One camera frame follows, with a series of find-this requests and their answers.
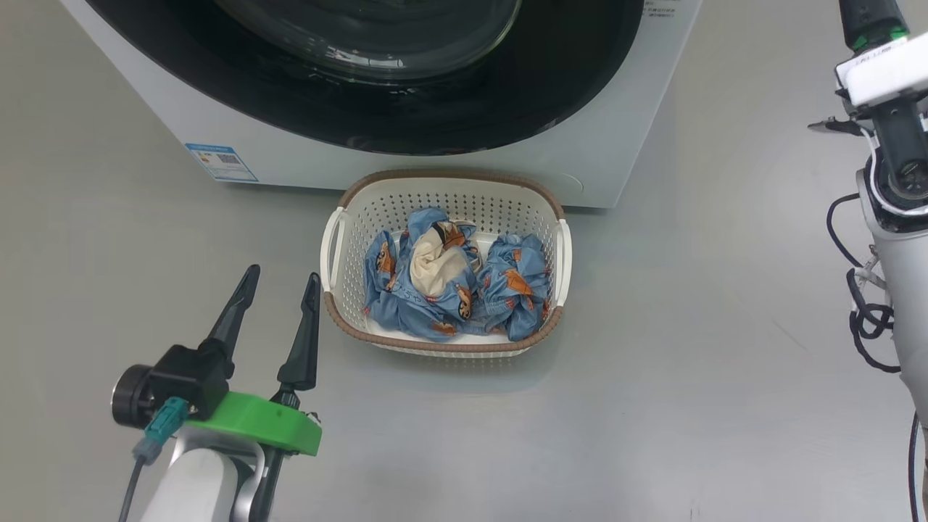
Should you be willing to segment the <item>blue cartoon garment cream lining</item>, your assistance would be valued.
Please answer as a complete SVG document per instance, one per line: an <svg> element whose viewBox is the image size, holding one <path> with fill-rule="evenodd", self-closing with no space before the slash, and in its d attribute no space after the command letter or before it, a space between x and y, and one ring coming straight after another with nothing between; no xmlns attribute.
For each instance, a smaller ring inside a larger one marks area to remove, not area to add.
<svg viewBox="0 0 928 522"><path fill-rule="evenodd" d="M364 258L365 316L435 343L463 333L476 310L483 259L476 225L437 207L412 212L398 236L382 229Z"/></svg>

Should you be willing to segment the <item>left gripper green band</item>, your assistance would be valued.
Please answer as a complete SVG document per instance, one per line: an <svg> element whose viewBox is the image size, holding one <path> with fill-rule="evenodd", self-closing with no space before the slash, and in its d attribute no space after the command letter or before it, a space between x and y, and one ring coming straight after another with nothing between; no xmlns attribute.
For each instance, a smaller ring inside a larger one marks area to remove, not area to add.
<svg viewBox="0 0 928 522"><path fill-rule="evenodd" d="M225 379L246 311L257 291L261 268L249 265L198 350L219 354ZM268 522L285 460L316 456L322 424L299 409L298 393L315 389L318 376L321 278L312 272L299 309L301 320L291 351L276 374L273 402L255 394L230 392L205 422L188 421L188 450L212 450L232 462L235 492L221 522Z"/></svg>

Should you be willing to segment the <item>white perforated basket brown rim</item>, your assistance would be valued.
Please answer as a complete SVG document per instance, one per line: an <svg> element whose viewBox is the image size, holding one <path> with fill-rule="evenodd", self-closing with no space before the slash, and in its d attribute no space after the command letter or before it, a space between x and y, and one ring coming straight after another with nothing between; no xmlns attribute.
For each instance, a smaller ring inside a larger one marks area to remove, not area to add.
<svg viewBox="0 0 928 522"><path fill-rule="evenodd" d="M398 236L412 212L427 207L440 208L451 220L475 224L471 241L483 264L490 245L501 235L540 238L550 271L550 310L537 333L523 341L508 341L504 331L485 334L469 320L463 333L435 343L386 330L365 316L364 258L369 244L382 229ZM320 251L324 302L345 334L397 352L460 359L513 357L546 340L563 316L571 264L571 229L550 191L519 176L454 169L388 170L365 176L342 195L331 213Z"/></svg>

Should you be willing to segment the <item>blue energy label sticker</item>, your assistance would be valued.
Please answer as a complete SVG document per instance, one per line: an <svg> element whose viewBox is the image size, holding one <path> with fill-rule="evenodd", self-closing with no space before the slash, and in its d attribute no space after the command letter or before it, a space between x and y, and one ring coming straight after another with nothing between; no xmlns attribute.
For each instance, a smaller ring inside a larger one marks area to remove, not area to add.
<svg viewBox="0 0 928 522"><path fill-rule="evenodd" d="M252 170L231 146L186 143L185 147L215 181L258 182Z"/></svg>

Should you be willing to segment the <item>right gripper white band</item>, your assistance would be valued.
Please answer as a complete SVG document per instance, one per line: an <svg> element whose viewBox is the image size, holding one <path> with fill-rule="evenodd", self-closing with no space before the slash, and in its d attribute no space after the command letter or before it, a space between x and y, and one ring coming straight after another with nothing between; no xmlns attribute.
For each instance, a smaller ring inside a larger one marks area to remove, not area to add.
<svg viewBox="0 0 928 522"><path fill-rule="evenodd" d="M902 36L834 69L848 119L811 123L823 133L867 138L873 152L869 194L893 215L928 215L928 33Z"/></svg>

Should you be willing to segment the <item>round black glass washer door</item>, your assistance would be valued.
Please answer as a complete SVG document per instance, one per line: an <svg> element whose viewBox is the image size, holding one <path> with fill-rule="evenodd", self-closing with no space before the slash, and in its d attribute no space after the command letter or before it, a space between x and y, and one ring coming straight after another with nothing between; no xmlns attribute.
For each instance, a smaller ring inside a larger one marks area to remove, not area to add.
<svg viewBox="0 0 928 522"><path fill-rule="evenodd" d="M486 151L563 122L613 78L645 0L86 0L229 108L344 148Z"/></svg>

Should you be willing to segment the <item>white front-load washing machine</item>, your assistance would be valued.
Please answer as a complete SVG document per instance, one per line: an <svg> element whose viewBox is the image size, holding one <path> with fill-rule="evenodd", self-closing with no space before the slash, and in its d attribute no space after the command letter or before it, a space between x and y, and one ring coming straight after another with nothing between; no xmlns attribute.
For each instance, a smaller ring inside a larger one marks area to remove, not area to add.
<svg viewBox="0 0 928 522"><path fill-rule="evenodd" d="M255 184L344 191L363 176L384 170L485 169L534 179L561 204L610 208L629 180L702 0L681 0L673 19L642 13L622 66L563 122L507 146L441 156L355 151L275 128L162 69L86 0L60 3L179 142L231 146L258 179Z"/></svg>

